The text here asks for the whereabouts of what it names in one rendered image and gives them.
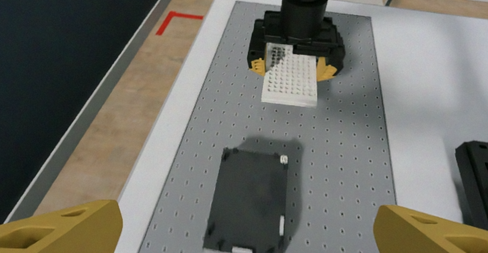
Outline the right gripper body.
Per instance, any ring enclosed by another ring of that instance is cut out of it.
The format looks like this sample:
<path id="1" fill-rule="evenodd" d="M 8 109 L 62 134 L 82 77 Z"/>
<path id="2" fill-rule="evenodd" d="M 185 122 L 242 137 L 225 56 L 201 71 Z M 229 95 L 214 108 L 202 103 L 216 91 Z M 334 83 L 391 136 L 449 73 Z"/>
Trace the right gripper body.
<path id="1" fill-rule="evenodd" d="M 264 19 L 255 20 L 247 56 L 249 68 L 253 61 L 265 60 L 267 43 L 277 43 L 293 45 L 294 55 L 325 57 L 326 66 L 336 68 L 333 77 L 337 76 L 344 68 L 346 51 L 337 25 L 324 17 L 328 1 L 282 0 L 281 11 L 265 11 Z"/>

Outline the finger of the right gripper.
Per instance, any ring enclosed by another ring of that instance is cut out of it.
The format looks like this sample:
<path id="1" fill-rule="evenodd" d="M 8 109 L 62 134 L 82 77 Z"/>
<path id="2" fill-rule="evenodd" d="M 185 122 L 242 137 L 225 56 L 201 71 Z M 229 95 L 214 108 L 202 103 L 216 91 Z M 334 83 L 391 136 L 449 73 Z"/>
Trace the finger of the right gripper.
<path id="1" fill-rule="evenodd" d="M 252 62 L 252 70 L 253 72 L 265 76 L 265 71 L 266 71 L 266 59 L 267 59 L 267 45 L 266 45 L 266 51 L 265 51 L 265 60 L 259 59 L 256 61 Z"/>
<path id="2" fill-rule="evenodd" d="M 322 81 L 333 77 L 333 74 L 337 71 L 336 68 L 332 66 L 326 66 L 325 57 L 319 57 L 319 62 L 316 68 L 316 81 Z"/>

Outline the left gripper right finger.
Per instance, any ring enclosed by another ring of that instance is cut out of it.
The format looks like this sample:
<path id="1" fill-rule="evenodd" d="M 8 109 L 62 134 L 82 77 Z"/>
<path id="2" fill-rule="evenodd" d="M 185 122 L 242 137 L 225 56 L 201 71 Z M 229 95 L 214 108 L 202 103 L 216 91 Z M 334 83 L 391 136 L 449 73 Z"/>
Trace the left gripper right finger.
<path id="1" fill-rule="evenodd" d="M 380 253 L 488 253 L 488 231 L 397 205 L 381 205 L 373 225 Z"/>

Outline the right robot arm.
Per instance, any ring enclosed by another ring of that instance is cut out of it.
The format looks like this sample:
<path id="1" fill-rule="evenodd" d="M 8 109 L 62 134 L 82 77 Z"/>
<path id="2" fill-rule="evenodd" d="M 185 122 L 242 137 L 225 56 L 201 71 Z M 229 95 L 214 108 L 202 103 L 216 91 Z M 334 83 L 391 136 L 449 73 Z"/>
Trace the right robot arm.
<path id="1" fill-rule="evenodd" d="M 488 143 L 472 141 L 466 149 L 488 217 Z"/>

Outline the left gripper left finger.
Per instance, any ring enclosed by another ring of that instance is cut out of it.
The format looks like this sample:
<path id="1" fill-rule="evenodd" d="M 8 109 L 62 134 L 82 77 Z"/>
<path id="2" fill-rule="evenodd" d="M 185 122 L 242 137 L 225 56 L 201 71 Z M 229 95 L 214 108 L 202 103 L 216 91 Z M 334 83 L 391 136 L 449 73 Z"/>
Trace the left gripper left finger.
<path id="1" fill-rule="evenodd" d="M 0 253 L 114 253 L 123 225 L 116 200 L 96 200 L 0 225 Z"/>

